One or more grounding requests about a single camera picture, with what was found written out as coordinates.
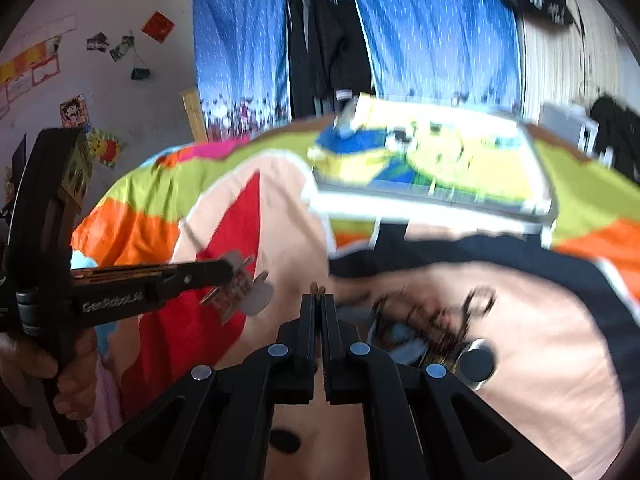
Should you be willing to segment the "person's left hand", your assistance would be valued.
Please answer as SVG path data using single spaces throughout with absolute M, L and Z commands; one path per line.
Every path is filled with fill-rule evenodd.
M 84 330 L 77 337 L 74 358 L 63 367 L 32 342 L 2 333 L 1 382 L 13 400 L 23 406 L 31 406 L 32 395 L 25 377 L 55 379 L 58 394 L 53 403 L 58 414 L 70 420 L 85 420 L 96 404 L 98 357 L 98 338 L 93 328 Z

